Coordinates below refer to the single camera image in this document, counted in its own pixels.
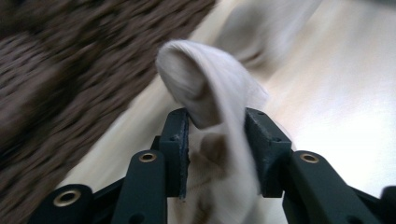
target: wooden floor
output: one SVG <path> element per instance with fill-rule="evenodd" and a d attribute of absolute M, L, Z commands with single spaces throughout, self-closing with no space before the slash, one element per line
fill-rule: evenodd
<path fill-rule="evenodd" d="M 208 27 L 220 27 L 234 2 L 217 8 L 192 39 L 213 41 Z M 295 148 L 321 154 L 348 185 L 376 197 L 396 185 L 396 8 L 324 0 L 284 66 L 271 76 L 251 73 L 271 94 L 263 110 Z M 167 111 L 177 107 L 158 92 L 165 90 L 156 79 L 62 185 L 98 190 L 123 177 L 131 156 L 149 148 Z M 265 206 L 266 223 L 286 222 L 280 200 Z"/>

